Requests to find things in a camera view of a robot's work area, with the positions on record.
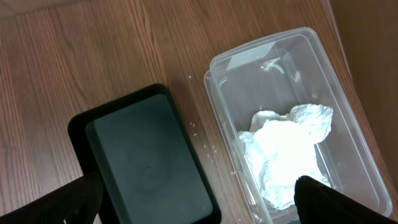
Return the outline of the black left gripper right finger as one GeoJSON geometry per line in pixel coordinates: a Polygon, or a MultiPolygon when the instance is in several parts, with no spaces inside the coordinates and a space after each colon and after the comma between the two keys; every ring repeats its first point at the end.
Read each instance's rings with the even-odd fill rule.
{"type": "Polygon", "coordinates": [[[294,202],[302,224],[395,224],[307,175],[296,180],[294,202]]]}

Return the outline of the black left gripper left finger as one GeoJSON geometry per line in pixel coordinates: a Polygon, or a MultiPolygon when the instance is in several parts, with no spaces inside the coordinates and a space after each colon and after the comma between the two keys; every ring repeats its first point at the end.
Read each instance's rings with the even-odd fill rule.
{"type": "Polygon", "coordinates": [[[104,187],[98,174],[86,174],[53,192],[1,216],[1,224],[92,224],[99,212],[104,187]]]}

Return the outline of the white napkin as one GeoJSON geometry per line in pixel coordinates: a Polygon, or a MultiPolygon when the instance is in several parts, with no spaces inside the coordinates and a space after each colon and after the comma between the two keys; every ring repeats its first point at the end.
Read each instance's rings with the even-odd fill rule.
{"type": "Polygon", "coordinates": [[[238,138],[261,197],[276,210],[294,205],[295,183],[302,176],[330,185],[317,164],[315,146],[331,131],[333,108],[305,104],[289,113],[259,111],[238,138]]]}

